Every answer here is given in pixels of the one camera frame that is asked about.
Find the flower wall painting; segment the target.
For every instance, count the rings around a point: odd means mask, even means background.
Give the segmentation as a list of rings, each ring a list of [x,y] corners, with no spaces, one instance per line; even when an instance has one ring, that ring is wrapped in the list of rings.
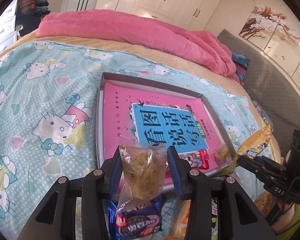
[[[300,88],[300,22],[286,5],[254,5],[239,36],[261,49]]]

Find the white drawer cabinet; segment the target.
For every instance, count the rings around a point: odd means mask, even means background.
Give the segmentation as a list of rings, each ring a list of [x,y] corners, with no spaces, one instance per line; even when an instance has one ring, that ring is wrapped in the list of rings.
[[[0,54],[17,40],[15,14],[17,0],[13,0],[0,15]]]

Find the red Alpenliebe candy pack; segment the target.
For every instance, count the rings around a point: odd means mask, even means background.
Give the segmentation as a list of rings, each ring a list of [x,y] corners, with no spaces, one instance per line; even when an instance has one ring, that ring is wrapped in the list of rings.
[[[209,165],[209,154],[207,150],[201,149],[197,152],[193,152],[188,154],[185,157],[185,160],[189,162],[191,167],[208,170],[210,168]]]

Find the pink quilt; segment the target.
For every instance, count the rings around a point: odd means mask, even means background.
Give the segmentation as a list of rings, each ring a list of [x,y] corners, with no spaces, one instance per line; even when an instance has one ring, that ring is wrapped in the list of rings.
[[[240,83],[230,49],[207,30],[187,31],[160,20],[91,9],[44,17],[36,37],[72,36],[125,42],[181,57]]]

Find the grey padded headboard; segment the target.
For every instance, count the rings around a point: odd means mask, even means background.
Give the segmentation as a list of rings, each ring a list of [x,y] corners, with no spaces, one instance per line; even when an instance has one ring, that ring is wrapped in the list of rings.
[[[300,130],[300,94],[273,63],[250,45],[225,29],[218,39],[232,52],[244,54],[250,60],[243,87],[273,122],[274,137],[285,155],[294,130]]]

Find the black shopping bag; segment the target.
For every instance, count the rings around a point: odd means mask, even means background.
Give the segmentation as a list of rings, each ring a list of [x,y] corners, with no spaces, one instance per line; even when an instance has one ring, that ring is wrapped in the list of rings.
[[[37,0],[17,0],[16,15],[30,15],[33,16],[36,12]]]

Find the small yellow cake pack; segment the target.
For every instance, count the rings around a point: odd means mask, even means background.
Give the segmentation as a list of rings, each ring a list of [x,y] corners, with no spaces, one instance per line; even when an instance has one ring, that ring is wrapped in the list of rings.
[[[218,164],[224,165],[231,160],[230,151],[226,145],[214,150],[214,157]]]

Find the black green pea snack pack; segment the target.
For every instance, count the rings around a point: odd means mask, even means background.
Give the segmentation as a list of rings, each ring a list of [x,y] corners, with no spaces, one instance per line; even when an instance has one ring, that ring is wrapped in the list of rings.
[[[218,239],[218,205],[217,198],[211,199],[211,239]]]

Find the folded dark clothes pile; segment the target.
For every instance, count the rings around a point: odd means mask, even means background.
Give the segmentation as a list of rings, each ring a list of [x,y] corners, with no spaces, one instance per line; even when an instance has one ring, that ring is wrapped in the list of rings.
[[[34,12],[34,16],[44,17],[49,13],[49,2],[47,0],[36,0],[36,9]]]

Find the yellow bread snack pack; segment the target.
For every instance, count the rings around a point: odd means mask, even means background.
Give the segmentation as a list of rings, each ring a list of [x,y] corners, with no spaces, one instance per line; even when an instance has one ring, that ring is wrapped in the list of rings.
[[[273,133],[273,124],[269,124],[243,142],[237,151],[238,155],[246,155],[250,159],[256,158],[268,145]]]

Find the orange biscuit pack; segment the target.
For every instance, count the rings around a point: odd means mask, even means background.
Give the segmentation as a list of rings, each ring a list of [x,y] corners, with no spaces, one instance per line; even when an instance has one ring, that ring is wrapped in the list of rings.
[[[175,239],[175,238],[184,239],[185,238],[187,224],[188,224],[188,220],[189,220],[190,205],[191,205],[190,200],[183,201],[177,221],[172,230],[172,238],[173,239]]]

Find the clear meat floss cake pack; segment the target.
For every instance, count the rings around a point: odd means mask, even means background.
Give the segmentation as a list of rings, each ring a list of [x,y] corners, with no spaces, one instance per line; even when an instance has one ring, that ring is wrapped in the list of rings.
[[[165,143],[144,143],[128,138],[119,139],[124,185],[120,191],[117,213],[147,204],[159,196],[167,170]]]

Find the striped colourful pillow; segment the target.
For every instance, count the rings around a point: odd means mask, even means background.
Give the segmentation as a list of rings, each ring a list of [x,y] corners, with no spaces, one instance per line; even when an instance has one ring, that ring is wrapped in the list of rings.
[[[232,61],[236,66],[236,75],[239,77],[239,80],[243,82],[249,67],[249,58],[244,54],[236,54],[232,52]]]

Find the blue Oreo cookie pack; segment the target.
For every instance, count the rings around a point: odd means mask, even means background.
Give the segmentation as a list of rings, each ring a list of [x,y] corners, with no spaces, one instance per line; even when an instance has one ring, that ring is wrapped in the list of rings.
[[[162,230],[162,208],[167,196],[161,194],[130,210],[117,212],[115,202],[107,201],[110,239],[137,239]]]

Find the Hello Kitty blue sheet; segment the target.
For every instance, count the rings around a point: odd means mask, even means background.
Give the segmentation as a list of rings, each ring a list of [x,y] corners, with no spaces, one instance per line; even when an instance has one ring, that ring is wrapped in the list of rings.
[[[46,41],[34,42],[34,47],[42,51],[53,49]],[[112,74],[139,77],[124,70]],[[6,99],[0,85],[0,104]],[[18,237],[58,177],[78,178],[97,167],[97,98],[95,106],[89,106],[78,93],[73,93],[65,102],[62,113],[37,117],[28,137],[8,135],[8,147],[0,151],[0,231],[7,239]],[[233,146],[238,147],[243,142],[239,141],[238,127],[222,124]]]

